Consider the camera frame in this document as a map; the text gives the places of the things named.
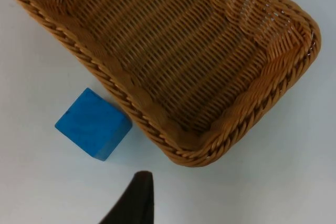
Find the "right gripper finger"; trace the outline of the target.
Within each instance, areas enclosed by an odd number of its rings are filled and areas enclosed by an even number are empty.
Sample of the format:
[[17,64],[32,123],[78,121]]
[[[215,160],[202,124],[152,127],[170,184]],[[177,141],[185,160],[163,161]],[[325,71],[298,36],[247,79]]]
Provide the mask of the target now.
[[149,171],[134,174],[117,203],[100,221],[101,224],[153,224],[154,183]]

